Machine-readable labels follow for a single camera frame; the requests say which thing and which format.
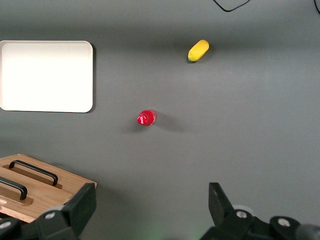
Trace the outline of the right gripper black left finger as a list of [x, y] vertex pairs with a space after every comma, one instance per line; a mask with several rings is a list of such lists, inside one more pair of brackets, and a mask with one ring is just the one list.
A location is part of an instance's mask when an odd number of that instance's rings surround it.
[[0, 221], [2, 240], [78, 240], [97, 207], [96, 186], [85, 183], [61, 209], [45, 211], [31, 223]]

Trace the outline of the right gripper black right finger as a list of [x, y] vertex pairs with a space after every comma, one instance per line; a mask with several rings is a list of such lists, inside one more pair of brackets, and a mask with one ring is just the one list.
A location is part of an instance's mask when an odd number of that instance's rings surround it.
[[318, 240], [320, 227], [301, 224], [287, 216], [273, 216], [268, 223], [249, 211], [232, 206], [221, 185], [208, 185], [208, 208], [214, 226], [202, 240]]

